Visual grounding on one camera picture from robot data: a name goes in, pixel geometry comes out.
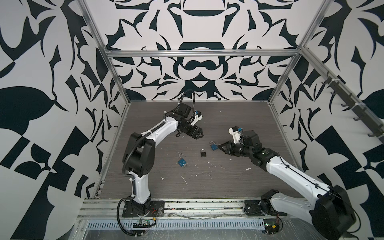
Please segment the black padlock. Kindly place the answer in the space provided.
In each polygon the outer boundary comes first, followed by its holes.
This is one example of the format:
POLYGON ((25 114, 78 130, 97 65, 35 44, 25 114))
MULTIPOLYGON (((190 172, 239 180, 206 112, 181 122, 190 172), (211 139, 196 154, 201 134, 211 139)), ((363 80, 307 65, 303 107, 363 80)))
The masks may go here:
POLYGON ((205 158, 207 156, 206 150, 205 149, 201 149, 200 150, 200 155, 201 155, 201 158, 205 158))

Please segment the blue padlock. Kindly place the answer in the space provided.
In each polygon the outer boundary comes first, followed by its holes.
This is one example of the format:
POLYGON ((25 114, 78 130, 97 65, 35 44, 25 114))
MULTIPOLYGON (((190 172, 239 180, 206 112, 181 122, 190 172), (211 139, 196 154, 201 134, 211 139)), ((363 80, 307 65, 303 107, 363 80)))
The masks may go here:
POLYGON ((213 141, 210 142, 210 147, 213 151, 216 151, 219 148, 218 145, 213 141))
POLYGON ((187 161, 185 160, 184 154, 178 153, 178 156, 179 156, 178 164, 180 165, 180 167, 185 168, 187 166, 187 161))

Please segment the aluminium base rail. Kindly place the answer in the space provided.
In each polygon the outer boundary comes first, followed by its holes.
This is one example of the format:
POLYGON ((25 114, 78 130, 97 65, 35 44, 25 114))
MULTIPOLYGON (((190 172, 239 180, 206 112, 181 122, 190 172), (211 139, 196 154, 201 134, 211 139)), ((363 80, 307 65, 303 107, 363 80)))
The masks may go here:
MULTIPOLYGON (((77 219, 115 219, 118 199, 84 200, 77 219)), ((151 207, 144 214, 128 213, 130 218, 157 217, 181 219, 247 218, 245 199, 165 199, 163 207, 151 207)))

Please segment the green circuit board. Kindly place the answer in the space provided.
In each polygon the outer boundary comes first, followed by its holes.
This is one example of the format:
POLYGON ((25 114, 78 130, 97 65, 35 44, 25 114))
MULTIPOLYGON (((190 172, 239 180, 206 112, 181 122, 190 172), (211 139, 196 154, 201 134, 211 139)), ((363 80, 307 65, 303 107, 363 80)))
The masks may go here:
POLYGON ((156 218, 153 218, 153 221, 150 220, 138 220, 137 223, 133 223, 133 228, 150 228, 157 224, 156 218))
POLYGON ((264 222, 264 228, 263 233, 270 236, 277 234, 282 229, 281 225, 276 222, 264 222))

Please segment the grey wall hook rail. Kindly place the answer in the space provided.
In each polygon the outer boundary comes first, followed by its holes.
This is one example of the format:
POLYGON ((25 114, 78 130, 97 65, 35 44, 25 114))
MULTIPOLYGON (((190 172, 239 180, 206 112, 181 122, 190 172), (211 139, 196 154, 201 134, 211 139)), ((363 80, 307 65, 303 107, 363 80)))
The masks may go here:
POLYGON ((333 76, 330 71, 326 73, 327 79, 322 82, 322 85, 327 85, 331 88, 332 96, 338 96, 343 103, 341 106, 347 108, 356 115, 354 121, 361 121, 371 131, 368 134, 369 138, 377 138, 382 145, 384 144, 384 123, 379 117, 363 103, 360 98, 355 95, 339 78, 333 76))

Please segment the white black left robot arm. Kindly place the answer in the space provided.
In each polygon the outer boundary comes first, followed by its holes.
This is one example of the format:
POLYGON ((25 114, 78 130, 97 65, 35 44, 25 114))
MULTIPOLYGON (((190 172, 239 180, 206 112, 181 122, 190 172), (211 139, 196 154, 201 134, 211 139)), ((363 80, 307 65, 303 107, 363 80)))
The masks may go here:
POLYGON ((132 184, 131 197, 125 200, 137 215, 145 215, 151 208, 149 172, 155 163, 156 147, 168 135, 186 134, 195 140, 204 136, 197 122, 203 115, 187 104, 178 103, 177 107, 165 112, 163 119, 151 129, 139 134, 131 134, 123 156, 122 174, 132 184))

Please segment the right green circuit board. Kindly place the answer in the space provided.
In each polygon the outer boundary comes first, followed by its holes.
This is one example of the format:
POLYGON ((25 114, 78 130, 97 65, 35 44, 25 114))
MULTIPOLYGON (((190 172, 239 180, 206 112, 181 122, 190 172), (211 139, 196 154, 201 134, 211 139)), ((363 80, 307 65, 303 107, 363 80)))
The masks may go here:
POLYGON ((281 225, 276 222, 264 222, 264 228, 263 233, 270 236, 277 234, 282 229, 281 225))

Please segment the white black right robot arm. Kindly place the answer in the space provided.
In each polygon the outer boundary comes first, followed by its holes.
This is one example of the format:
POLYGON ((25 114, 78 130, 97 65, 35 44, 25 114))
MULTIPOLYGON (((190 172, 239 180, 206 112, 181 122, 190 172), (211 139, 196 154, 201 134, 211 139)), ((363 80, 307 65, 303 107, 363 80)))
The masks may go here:
POLYGON ((312 226, 327 240, 338 240, 357 221, 355 211, 345 189, 322 183, 300 171, 278 152, 264 148, 258 134, 234 127, 233 137, 218 145, 218 149, 233 157, 246 157, 263 171, 278 177, 296 190, 303 199, 289 197, 277 190, 261 196, 257 207, 246 203, 247 216, 275 216, 284 213, 301 219, 312 226))

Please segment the left green circuit board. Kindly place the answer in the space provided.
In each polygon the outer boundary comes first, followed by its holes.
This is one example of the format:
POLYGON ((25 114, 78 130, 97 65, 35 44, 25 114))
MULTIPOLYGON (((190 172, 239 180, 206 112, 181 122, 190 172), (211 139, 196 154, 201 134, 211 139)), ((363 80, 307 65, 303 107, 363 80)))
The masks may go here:
POLYGON ((150 228, 157 224, 156 218, 153 218, 153 221, 150 220, 138 220, 137 223, 133 223, 133 228, 150 228))

